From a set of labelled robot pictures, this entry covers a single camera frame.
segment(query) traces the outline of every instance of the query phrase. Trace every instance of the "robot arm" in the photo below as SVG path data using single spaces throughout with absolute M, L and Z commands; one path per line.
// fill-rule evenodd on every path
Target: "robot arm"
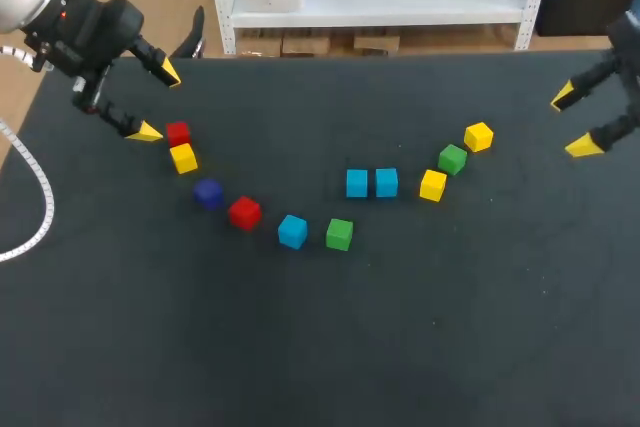
M 116 109 L 102 93 L 114 59 L 125 51 L 169 87 L 181 83 L 169 57 L 140 34 L 144 16 L 128 0 L 0 0 L 0 33 L 20 29 L 34 52 L 32 69 L 49 63 L 76 77 L 73 103 L 98 114 L 121 136 L 153 141 L 162 138 L 146 122 Z M 176 54 L 195 57 L 202 48 L 204 11 L 198 9 L 193 31 Z
M 563 112 L 591 94 L 613 74 L 618 74 L 627 95 L 626 112 L 601 127 L 591 129 L 566 147 L 573 157 L 608 152 L 613 145 L 640 126 L 640 0 L 607 28 L 612 48 L 601 62 L 572 77 L 551 105 Z

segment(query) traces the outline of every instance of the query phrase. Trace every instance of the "black tabletop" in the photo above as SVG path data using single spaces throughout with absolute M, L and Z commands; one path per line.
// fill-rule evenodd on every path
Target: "black tabletop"
M 0 265 L 0 425 L 637 425 L 640 136 L 563 150 L 622 111 L 613 80 L 549 107 L 597 58 L 185 61 L 175 91 L 118 63 L 120 107 L 188 122 L 185 175 L 48 75 L 20 135 L 57 210 Z M 419 199 L 479 121 L 492 148 Z M 396 167 L 399 198 L 345 199 L 351 167 Z M 204 177 L 261 203 L 255 232 L 193 202 Z M 5 250 L 43 215 L 15 152 L 0 212 Z M 309 222 L 301 251 L 278 244 L 286 214 Z M 355 223 L 349 252 L 324 247 L 331 218 Z

